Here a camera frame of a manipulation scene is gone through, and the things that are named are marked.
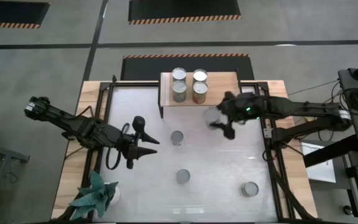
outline concrete floor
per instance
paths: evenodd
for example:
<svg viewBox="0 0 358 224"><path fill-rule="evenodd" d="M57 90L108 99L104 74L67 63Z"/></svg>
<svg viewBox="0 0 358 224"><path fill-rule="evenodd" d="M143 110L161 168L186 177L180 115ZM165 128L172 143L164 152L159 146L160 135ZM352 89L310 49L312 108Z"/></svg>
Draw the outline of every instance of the concrete floor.
<svg viewBox="0 0 358 224"><path fill-rule="evenodd" d="M0 29L0 45L90 44L101 3L52 0L40 29ZM239 0L239 21L146 26L127 25L127 5L124 0L109 2L99 43L358 40L358 0ZM0 223L50 218L67 141L55 126L26 118L23 109L31 96L48 96L53 105L73 113L88 53L89 49L0 50L0 145L31 155L28 164L13 165L19 176L16 184L4 180ZM181 53L248 53L255 79L284 80L289 93L335 80L339 69L358 67L358 45L98 49L90 80L119 77L125 55ZM324 101L332 86L290 99ZM334 140L350 134L352 130L336 133ZM320 218L358 223L338 209L348 203L346 191L327 192L313 184L312 190Z"/></svg>

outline black mat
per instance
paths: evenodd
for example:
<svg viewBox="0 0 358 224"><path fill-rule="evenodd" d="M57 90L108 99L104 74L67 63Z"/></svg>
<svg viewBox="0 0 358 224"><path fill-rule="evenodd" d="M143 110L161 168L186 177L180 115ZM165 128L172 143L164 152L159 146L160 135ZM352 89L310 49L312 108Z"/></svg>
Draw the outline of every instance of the black mat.
<svg viewBox="0 0 358 224"><path fill-rule="evenodd" d="M235 72L240 80L255 80L247 54L130 55L122 61L121 80L159 80L162 72L181 67L187 72Z"/></svg>
<svg viewBox="0 0 358 224"><path fill-rule="evenodd" d="M129 3L129 21L145 24L239 19L240 15L236 0L131 0Z"/></svg>
<svg viewBox="0 0 358 224"><path fill-rule="evenodd" d="M39 28L48 9L45 2L1 2L0 27L3 28Z"/></svg>

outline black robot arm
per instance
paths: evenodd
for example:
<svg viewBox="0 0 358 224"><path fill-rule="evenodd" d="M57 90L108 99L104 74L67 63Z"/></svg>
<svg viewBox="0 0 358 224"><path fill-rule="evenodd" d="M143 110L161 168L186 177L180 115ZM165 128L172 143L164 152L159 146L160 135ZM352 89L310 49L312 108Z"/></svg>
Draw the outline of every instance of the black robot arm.
<svg viewBox="0 0 358 224"><path fill-rule="evenodd" d="M349 113L337 103L292 102L276 96L255 96L253 93L241 93L234 96L226 92L217 108L227 116L227 124L210 124L223 129L225 137L235 138L232 123L245 123L249 119L283 119L287 116L311 116L316 120L283 129L267 129L265 135L274 143L286 144L292 138L328 129L345 131L351 126Z"/></svg>
<svg viewBox="0 0 358 224"><path fill-rule="evenodd" d="M96 147L115 147L127 159L127 168L133 167L133 160L139 159L147 154L157 153L153 149L137 146L141 139L143 142L160 144L157 140L144 132L145 120L141 116L136 116L132 122L135 134L126 134L114 126L104 124L100 119L82 116L74 116L50 105L46 97L32 97L30 103L25 107L24 113L27 117L38 120L48 121L62 128L65 132L62 136L69 139L75 136L78 142L88 148Z"/></svg>

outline wooden shelf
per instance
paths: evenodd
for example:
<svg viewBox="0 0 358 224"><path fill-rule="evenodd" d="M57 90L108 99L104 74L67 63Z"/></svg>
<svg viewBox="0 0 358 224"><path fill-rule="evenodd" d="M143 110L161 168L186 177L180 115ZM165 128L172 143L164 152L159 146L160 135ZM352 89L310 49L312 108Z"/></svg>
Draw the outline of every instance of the wooden shelf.
<svg viewBox="0 0 358 224"><path fill-rule="evenodd" d="M161 73L160 106L216 106L222 102L224 92L231 91L234 95L240 93L237 74L235 72L208 72L208 92L202 104L193 101L193 72L186 76L186 101L177 103L172 97L173 78L171 73Z"/></svg>

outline green leaves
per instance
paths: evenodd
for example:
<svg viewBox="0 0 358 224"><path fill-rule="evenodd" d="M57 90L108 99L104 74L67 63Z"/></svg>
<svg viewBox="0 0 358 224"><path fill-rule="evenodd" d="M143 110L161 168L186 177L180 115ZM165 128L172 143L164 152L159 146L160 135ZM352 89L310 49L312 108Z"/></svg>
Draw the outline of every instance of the green leaves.
<svg viewBox="0 0 358 224"><path fill-rule="evenodd" d="M98 217L102 218L116 193L117 184L118 182L105 185L100 175L93 170L91 174L92 187L78 188L83 196L70 203L71 206L77 207L71 219L80 218L94 209L98 211Z"/></svg>

